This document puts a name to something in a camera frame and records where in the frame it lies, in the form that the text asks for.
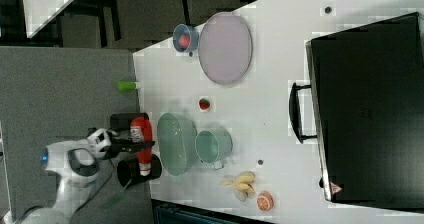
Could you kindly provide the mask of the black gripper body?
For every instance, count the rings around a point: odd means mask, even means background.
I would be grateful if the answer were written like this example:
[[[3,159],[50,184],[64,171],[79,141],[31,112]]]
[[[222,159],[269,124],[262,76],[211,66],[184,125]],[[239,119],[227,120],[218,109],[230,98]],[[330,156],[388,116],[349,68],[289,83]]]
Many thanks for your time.
[[[123,145],[129,145],[130,140],[128,138],[123,139],[119,138],[115,132],[107,131],[107,135],[109,137],[109,141],[111,145],[109,146],[104,158],[112,159],[119,155],[120,152],[124,152]]]

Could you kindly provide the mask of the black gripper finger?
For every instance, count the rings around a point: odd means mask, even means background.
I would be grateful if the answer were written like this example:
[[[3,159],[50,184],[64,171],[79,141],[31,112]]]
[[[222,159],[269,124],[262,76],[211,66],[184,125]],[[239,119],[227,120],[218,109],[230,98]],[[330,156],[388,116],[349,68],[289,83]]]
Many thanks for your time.
[[[154,141],[143,141],[140,143],[132,144],[128,147],[129,151],[141,151],[152,148],[155,145]]]

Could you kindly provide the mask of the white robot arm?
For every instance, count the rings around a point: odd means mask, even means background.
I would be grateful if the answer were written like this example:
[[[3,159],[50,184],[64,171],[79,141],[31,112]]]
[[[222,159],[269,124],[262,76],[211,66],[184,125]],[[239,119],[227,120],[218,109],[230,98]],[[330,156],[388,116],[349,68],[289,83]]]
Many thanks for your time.
[[[46,146],[42,161],[47,172],[60,176],[52,207],[27,210],[13,224],[70,224],[72,216],[88,202],[98,178],[101,160],[121,152],[136,153],[155,145],[154,141],[116,138],[116,133],[97,129],[86,138]]]

